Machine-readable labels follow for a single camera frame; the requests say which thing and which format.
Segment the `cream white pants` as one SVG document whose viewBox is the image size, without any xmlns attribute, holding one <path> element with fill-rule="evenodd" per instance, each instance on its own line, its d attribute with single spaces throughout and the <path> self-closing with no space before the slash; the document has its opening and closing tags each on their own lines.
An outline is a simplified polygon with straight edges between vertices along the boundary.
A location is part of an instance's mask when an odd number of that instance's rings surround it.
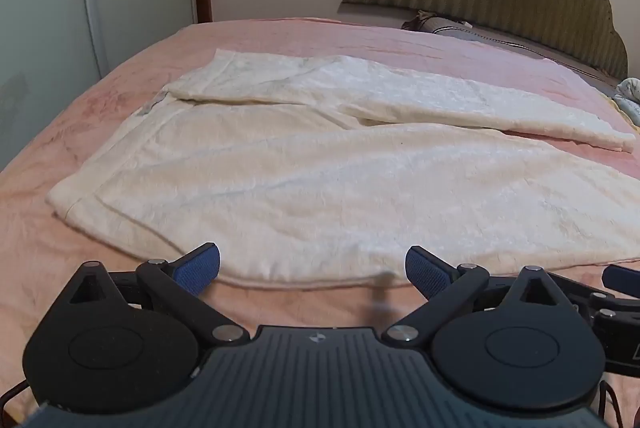
<svg viewBox="0 0 640 428">
<path fill-rule="evenodd" d="M 48 200 L 142 259 L 207 242 L 258 287 L 401 283 L 406 250 L 510 273 L 639 255 L 639 182 L 555 147 L 636 139 L 551 99 L 334 56 L 221 50 Z"/>
</svg>

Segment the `floral white quilt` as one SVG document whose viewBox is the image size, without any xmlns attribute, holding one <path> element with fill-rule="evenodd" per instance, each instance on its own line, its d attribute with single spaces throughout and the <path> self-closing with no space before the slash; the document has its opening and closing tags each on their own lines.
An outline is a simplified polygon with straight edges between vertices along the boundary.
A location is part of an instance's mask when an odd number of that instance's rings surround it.
<svg viewBox="0 0 640 428">
<path fill-rule="evenodd" d="M 640 126 L 640 80 L 628 77 L 617 85 L 612 99 L 634 123 Z"/>
</svg>

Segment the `striped grey pillow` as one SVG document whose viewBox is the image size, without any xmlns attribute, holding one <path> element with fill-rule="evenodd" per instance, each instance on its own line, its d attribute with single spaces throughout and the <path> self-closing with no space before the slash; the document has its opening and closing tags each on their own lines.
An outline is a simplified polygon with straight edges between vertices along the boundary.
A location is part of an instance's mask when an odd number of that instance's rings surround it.
<svg viewBox="0 0 640 428">
<path fill-rule="evenodd" d="M 620 80 L 599 68 L 593 68 L 586 63 L 582 63 L 563 52 L 553 48 L 537 44 L 531 40 L 517 37 L 508 33 L 483 28 L 470 22 L 461 20 L 451 20 L 442 16 L 436 16 L 430 12 L 419 11 L 415 17 L 405 21 L 401 29 L 412 32 L 432 33 L 441 36 L 459 38 L 459 40 L 469 40 L 491 45 L 501 49 L 511 50 L 520 55 L 535 58 L 549 59 L 565 66 L 595 89 L 603 92 L 605 96 L 612 97 Z"/>
</svg>

